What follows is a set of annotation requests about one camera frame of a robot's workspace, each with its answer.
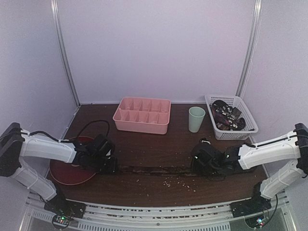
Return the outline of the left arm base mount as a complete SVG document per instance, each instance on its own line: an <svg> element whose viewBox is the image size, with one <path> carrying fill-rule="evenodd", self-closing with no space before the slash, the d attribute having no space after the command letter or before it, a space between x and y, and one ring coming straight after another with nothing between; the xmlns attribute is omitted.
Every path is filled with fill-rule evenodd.
<svg viewBox="0 0 308 231"><path fill-rule="evenodd" d="M64 230L69 227L75 218L83 218L86 210L86 204L82 202L67 200L63 191L58 185L55 185L56 195L46 200L42 196L40 200L44 203L44 209L54 213L51 224L57 230Z"/></svg>

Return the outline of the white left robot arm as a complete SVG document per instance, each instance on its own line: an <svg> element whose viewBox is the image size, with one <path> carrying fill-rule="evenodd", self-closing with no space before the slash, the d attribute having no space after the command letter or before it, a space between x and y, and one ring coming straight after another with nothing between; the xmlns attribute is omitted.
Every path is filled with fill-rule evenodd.
<svg viewBox="0 0 308 231"><path fill-rule="evenodd" d="M59 214L64 214L69 210L69 202L25 158L56 160L109 174L117 169L114 150L115 145L102 134L92 141L59 140L44 131L29 132L21 129L19 123L12 123L0 137L0 175L15 179L50 202Z"/></svg>

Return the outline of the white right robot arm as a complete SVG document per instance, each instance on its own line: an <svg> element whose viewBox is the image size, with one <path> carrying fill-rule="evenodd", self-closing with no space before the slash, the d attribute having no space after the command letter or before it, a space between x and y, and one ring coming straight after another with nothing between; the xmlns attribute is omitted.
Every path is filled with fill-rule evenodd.
<svg viewBox="0 0 308 231"><path fill-rule="evenodd" d="M295 129L272 140L241 144L220 152L209 141L199 142L191 152L192 171L200 176L229 176L246 173L267 163L288 160L270 178L255 187L255 194L247 201L247 209L257 212L265 205L265 200L308 174L308 128L303 123Z"/></svg>

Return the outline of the dark floral patterned tie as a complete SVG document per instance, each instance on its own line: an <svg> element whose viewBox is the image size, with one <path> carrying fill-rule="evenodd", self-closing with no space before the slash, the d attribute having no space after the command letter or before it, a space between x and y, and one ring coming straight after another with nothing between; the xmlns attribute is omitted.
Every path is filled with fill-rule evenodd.
<svg viewBox="0 0 308 231"><path fill-rule="evenodd" d="M141 174L152 176L186 176L186 177L207 177L226 176L216 170L202 170L201 167L141 167L118 165L117 172L127 174Z"/></svg>

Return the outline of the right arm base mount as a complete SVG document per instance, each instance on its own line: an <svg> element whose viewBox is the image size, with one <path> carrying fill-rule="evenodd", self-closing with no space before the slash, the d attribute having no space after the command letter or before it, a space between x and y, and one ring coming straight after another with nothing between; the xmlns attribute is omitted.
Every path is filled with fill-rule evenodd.
<svg viewBox="0 0 308 231"><path fill-rule="evenodd" d="M230 204L232 216L234 218L262 212L265 209L271 209L270 199L261 196L260 186L261 182L253 187L253 195L250 199Z"/></svg>

